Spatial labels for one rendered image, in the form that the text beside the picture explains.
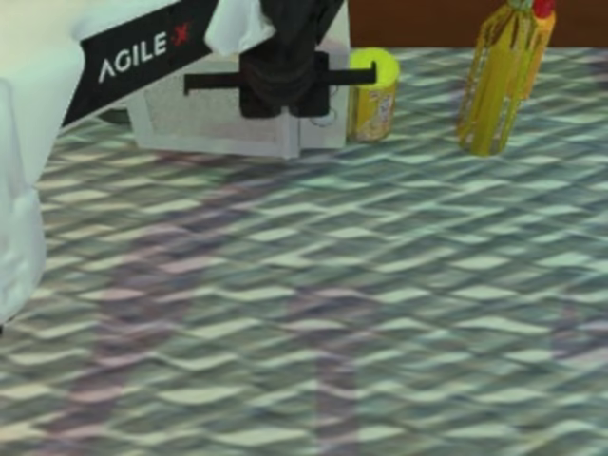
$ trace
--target red x logo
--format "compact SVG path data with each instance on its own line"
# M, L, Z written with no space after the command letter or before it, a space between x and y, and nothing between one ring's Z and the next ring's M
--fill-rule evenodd
M174 29L173 36L171 37L171 42L175 46L181 46L188 41L188 35L190 31L190 24L185 23L181 26L176 26Z

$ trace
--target can label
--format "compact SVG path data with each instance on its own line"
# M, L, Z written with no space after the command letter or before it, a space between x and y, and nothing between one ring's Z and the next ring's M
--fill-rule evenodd
M355 141L379 141L390 133L396 84L385 89L351 89L350 136Z

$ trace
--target red bottle cap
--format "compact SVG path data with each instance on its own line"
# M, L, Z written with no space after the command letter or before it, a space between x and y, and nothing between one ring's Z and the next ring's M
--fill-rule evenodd
M534 0L534 15L539 19L546 19L555 9L555 0Z

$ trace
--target yellow can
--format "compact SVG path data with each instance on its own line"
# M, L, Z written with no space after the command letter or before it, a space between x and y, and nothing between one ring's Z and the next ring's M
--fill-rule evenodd
M349 138L353 141L380 141L390 133L401 68L384 49L358 49L351 55L352 69L370 68L373 63L376 63L376 84L351 88Z

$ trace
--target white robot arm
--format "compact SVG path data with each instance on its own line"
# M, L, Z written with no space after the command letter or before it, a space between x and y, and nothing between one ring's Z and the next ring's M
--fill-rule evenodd
M249 118L325 115L330 86L375 81L314 51L344 1L0 0L0 329L44 271L34 185L63 129L212 52L241 73L186 75L185 93L239 88Z

